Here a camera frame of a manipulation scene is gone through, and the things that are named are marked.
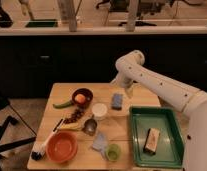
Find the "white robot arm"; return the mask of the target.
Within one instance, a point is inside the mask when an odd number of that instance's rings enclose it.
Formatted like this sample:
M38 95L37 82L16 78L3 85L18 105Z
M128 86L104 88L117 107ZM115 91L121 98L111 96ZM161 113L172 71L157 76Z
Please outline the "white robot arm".
M114 83L128 90L136 81L189 118L184 171L207 171L207 92L143 67L145 56L133 50L118 58Z

